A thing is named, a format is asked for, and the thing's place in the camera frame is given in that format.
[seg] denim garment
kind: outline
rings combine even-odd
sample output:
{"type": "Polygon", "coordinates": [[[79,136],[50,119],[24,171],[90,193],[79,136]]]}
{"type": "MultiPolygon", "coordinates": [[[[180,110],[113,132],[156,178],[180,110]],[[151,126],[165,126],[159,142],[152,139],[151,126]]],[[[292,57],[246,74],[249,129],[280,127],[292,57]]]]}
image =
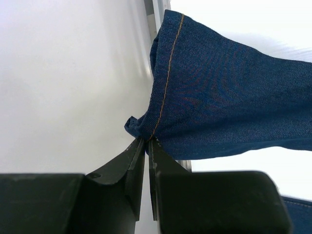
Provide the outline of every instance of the denim garment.
{"type": "MultiPolygon", "coordinates": [[[[151,49],[149,108],[125,129],[174,159],[281,146],[312,150],[312,63],[272,58],[166,11],[151,49]]],[[[284,198],[294,234],[312,234],[312,202],[284,198]]]]}

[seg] black plastic part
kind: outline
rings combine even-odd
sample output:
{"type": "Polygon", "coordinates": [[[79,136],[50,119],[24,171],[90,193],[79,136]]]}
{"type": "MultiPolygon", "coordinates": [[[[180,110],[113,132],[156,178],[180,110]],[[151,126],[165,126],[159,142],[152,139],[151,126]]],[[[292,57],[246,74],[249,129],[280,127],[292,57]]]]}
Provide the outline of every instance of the black plastic part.
{"type": "Polygon", "coordinates": [[[292,233],[284,203],[265,173],[189,173],[158,141],[150,141],[149,152],[153,213],[160,233],[292,233]]]}
{"type": "Polygon", "coordinates": [[[1,234],[134,234],[144,141],[88,174],[0,175],[1,234]]]}

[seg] white wall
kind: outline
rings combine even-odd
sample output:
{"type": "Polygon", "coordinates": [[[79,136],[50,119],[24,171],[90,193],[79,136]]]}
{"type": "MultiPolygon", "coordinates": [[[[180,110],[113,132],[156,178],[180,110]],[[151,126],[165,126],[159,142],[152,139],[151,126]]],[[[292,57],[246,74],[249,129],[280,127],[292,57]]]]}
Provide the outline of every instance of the white wall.
{"type": "MultiPolygon", "coordinates": [[[[143,0],[0,0],[0,173],[89,173],[152,87],[143,0]]],[[[136,233],[157,233],[145,175],[136,233]]]]}
{"type": "MultiPolygon", "coordinates": [[[[171,0],[171,9],[267,55],[312,62],[312,14],[308,1],[171,0]]],[[[193,171],[265,171],[281,194],[307,200],[312,200],[311,165],[312,152],[277,147],[192,161],[193,171]]]]}

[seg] dark blue fabric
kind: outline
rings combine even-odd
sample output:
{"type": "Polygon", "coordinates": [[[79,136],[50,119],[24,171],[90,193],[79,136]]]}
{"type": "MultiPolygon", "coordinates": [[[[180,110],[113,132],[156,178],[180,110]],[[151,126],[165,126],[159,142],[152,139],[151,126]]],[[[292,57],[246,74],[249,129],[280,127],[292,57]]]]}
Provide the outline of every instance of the dark blue fabric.
{"type": "Polygon", "coordinates": [[[312,202],[284,197],[293,222],[293,234],[312,234],[312,202]]]}
{"type": "MultiPolygon", "coordinates": [[[[133,136],[157,137],[177,160],[312,150],[312,63],[272,58],[168,10],[150,55],[150,105],[127,121],[133,136]]],[[[312,234],[311,203],[284,200],[294,234],[312,234]]]]}

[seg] orange stitching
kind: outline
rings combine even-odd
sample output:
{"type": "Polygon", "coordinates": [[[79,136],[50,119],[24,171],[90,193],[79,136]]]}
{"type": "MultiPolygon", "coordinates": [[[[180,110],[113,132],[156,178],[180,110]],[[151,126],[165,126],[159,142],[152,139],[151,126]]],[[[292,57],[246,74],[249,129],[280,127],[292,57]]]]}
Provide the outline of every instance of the orange stitching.
{"type": "Polygon", "coordinates": [[[172,45],[172,50],[171,50],[171,54],[170,54],[170,59],[169,59],[169,67],[168,67],[168,75],[167,75],[167,82],[166,82],[166,86],[165,86],[165,93],[164,93],[164,98],[162,100],[162,105],[161,105],[161,109],[160,109],[160,113],[159,113],[159,118],[158,118],[158,121],[157,121],[157,124],[153,130],[153,133],[151,135],[151,137],[149,138],[149,140],[152,139],[153,135],[155,134],[155,131],[156,131],[156,128],[158,127],[159,125],[159,122],[160,122],[160,119],[161,119],[161,115],[162,115],[162,111],[163,111],[163,108],[164,108],[164,104],[165,104],[165,99],[166,99],[166,94],[167,94],[167,87],[168,87],[168,82],[169,82],[169,76],[170,76],[170,68],[171,68],[171,60],[172,60],[172,55],[174,53],[174,49],[175,49],[175,45],[176,45],[176,40],[180,34],[180,31],[181,31],[181,28],[182,28],[182,24],[183,24],[183,19],[184,19],[184,15],[182,14],[182,19],[181,19],[181,22],[180,22],[180,27],[179,27],[179,30],[176,34],[176,37],[175,37],[175,41],[172,45]]]}
{"type": "Polygon", "coordinates": [[[292,202],[292,201],[285,201],[285,202],[288,202],[290,204],[295,204],[295,205],[298,205],[298,206],[304,206],[304,207],[312,208],[312,206],[300,204],[300,203],[297,203],[297,202],[292,202]]]}

